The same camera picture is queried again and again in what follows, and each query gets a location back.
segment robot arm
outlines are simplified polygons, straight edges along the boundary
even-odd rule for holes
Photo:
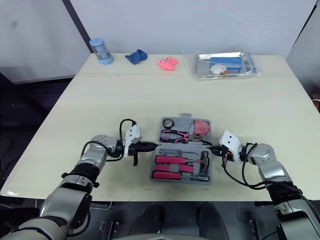
[[[70,173],[62,175],[63,180],[44,201],[40,216],[20,225],[4,240],[34,239],[62,240],[70,229],[79,228],[89,212],[94,187],[98,187],[97,177],[105,165],[108,155],[115,153],[118,141],[115,138],[99,135],[92,139],[88,150],[80,157]]]
[[[280,239],[320,240],[317,211],[294,186],[285,167],[277,161],[271,146],[249,143],[241,146],[238,138],[228,131],[221,136],[220,143],[229,145],[238,162],[248,161],[258,166],[259,174],[274,204],[275,213],[281,222],[281,228],[277,230]]]

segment white table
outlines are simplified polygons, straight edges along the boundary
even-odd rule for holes
[[[151,65],[166,55],[150,54],[132,65],[124,54],[100,65],[92,54],[43,122],[1,190],[2,196],[45,199],[61,174],[73,169],[81,149],[100,134],[118,138],[119,123],[132,118],[144,141],[157,142],[164,116],[192,113],[209,119],[213,143],[229,130],[246,142],[273,146],[277,159],[304,195],[320,199],[320,115],[281,56],[256,56],[262,76],[252,79],[194,81],[180,63],[175,71]],[[94,201],[268,201],[266,190],[233,182],[214,158],[211,185],[151,181],[150,153],[107,163],[92,192]],[[240,178],[241,166],[228,164]],[[248,165],[249,183],[260,182],[256,166]]]

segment black cable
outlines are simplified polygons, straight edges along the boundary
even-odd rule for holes
[[[246,187],[248,187],[248,185],[247,184],[245,184],[244,182],[242,182],[242,181],[239,181],[238,179],[236,179],[235,177],[233,177],[229,172],[228,172],[228,170],[227,170],[227,162],[228,162],[228,160],[225,162],[225,164],[224,164],[224,157],[222,157],[222,168],[223,168],[223,170],[224,170],[224,172],[229,176],[229,178],[231,178],[233,181],[235,181],[235,182],[237,182],[238,184],[241,184],[241,185],[243,185],[243,186],[246,186]]]
[[[275,232],[272,232],[272,233],[270,233],[268,235],[265,235],[261,240],[266,240],[267,238],[271,237],[272,235],[275,235],[276,233],[277,232],[275,231]]]
[[[120,139],[120,146],[121,146],[121,156],[117,159],[108,159],[108,160],[105,160],[106,162],[115,162],[115,161],[119,161],[121,160],[124,155],[125,155],[125,148],[124,148],[124,143],[123,143],[123,138],[122,138],[122,124],[125,122],[125,121],[130,121],[132,123],[132,127],[134,125],[137,124],[137,122],[135,120],[132,120],[130,118],[126,118],[126,119],[123,119],[121,122],[120,122],[120,125],[119,125],[119,139]]]
[[[110,150],[109,150],[103,143],[98,142],[98,141],[88,141],[88,142],[86,142],[85,145],[83,146],[80,157],[82,157],[82,155],[85,153],[85,150],[86,150],[86,147],[88,146],[88,144],[98,144],[98,145],[100,145],[101,147],[103,147],[103,148],[105,149],[105,151],[106,151],[109,155],[111,154]]]
[[[5,184],[6,178],[8,177],[8,176],[6,176],[7,170],[9,169],[9,167],[10,167],[13,163],[15,163],[17,160],[19,160],[19,158],[20,158],[20,156],[12,159],[12,160],[6,165],[5,169],[4,169],[3,172],[2,172],[2,176],[1,176],[1,178],[0,178],[0,180],[1,180],[1,182],[0,182],[0,188],[2,188],[2,186]]]
[[[201,140],[201,142],[203,142],[204,144],[210,145],[210,146],[212,145],[212,143],[209,141]]]
[[[11,148],[14,146],[14,139],[12,137],[7,137],[7,138],[4,138],[4,139],[1,139],[0,143],[2,143],[3,141],[6,141],[6,140],[11,140],[11,142],[10,142],[10,145],[9,145],[8,149],[4,152],[4,154],[0,158],[0,173],[1,173],[1,177],[4,175],[4,172],[2,171],[2,167],[1,167],[2,160],[4,159],[6,154],[11,150]]]
[[[90,220],[91,220],[91,214],[90,214],[90,211],[88,211],[88,213],[87,213],[87,221],[86,221],[86,224],[85,224],[84,228],[81,231],[78,231],[76,233],[68,233],[66,236],[68,238],[72,238],[72,237],[79,236],[80,234],[83,234],[87,230],[87,228],[89,227]]]
[[[265,189],[266,186],[262,186],[262,187],[251,187],[250,184],[247,182],[246,180],[246,176],[245,176],[245,166],[246,166],[246,162],[249,161],[248,160],[248,157],[250,155],[250,153],[253,151],[253,149],[258,146],[258,143],[255,143],[250,149],[249,151],[247,152],[247,154],[245,155],[245,158],[244,158],[244,161],[243,161],[243,164],[242,164],[242,170],[241,170],[241,173],[242,173],[242,180],[243,182],[251,189],[253,190],[261,190],[261,189]]]
[[[136,125],[137,122],[135,120],[132,120],[130,118],[126,118],[126,119],[123,119],[121,122],[120,122],[120,126],[119,126],[119,138],[120,138],[120,147],[121,147],[121,156],[117,159],[106,159],[105,161],[106,162],[115,162],[115,161],[119,161],[121,160],[124,155],[125,155],[125,148],[124,148],[124,144],[123,144],[123,137],[122,137],[122,124],[125,122],[125,121],[130,121],[132,122],[132,126]],[[85,150],[86,150],[86,147],[88,146],[88,144],[98,144],[100,145],[101,147],[103,147],[105,149],[105,151],[108,153],[108,155],[110,156],[111,155],[111,150],[109,150],[109,148],[107,148],[104,144],[102,144],[101,142],[98,142],[98,141],[88,141],[82,148],[82,151],[81,151],[81,156],[85,153]]]

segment gray plastic case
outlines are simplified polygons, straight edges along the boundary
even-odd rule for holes
[[[182,113],[181,117],[163,117],[161,120],[161,127],[158,135],[159,146],[157,146],[154,150],[154,156],[152,158],[152,166],[150,171],[150,179],[152,181],[163,181],[163,182],[176,182],[176,183],[186,183],[186,184],[201,184],[201,185],[209,185],[212,182],[212,153],[207,147],[208,145],[204,144],[201,141],[189,141],[188,143],[170,143],[170,142],[161,142],[160,137],[168,137],[171,139],[180,138],[175,134],[162,133],[162,130],[165,130],[163,126],[163,120],[171,119],[174,122],[174,126],[171,130],[177,130],[182,132],[188,132],[189,135],[194,134],[195,121],[205,121],[209,124],[209,131],[205,135],[200,135],[204,141],[211,142],[211,122],[208,119],[199,119],[199,118],[191,118],[190,113]],[[194,153],[169,153],[161,152],[161,150],[172,150],[174,151],[182,151],[182,152],[194,152]],[[177,179],[159,179],[153,178],[153,172],[156,168],[156,156],[167,156],[167,157],[183,157],[191,160],[199,160],[201,158],[202,151],[208,151],[209,165],[206,171],[206,174],[202,174],[201,177],[209,177],[209,181],[203,181],[198,179],[191,179],[186,177],[181,177],[180,180]],[[201,170],[201,164],[194,162],[190,163],[190,166],[193,166],[193,174],[196,174],[196,171]],[[170,166],[170,171],[174,171],[176,166]],[[183,172],[181,176],[193,176],[192,173]]]

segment blue glove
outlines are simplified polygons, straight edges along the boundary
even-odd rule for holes
[[[146,52],[138,49],[136,52],[130,55],[125,55],[125,57],[130,61],[130,63],[132,63],[133,65],[136,65],[141,61],[146,60],[148,58],[148,55]]]

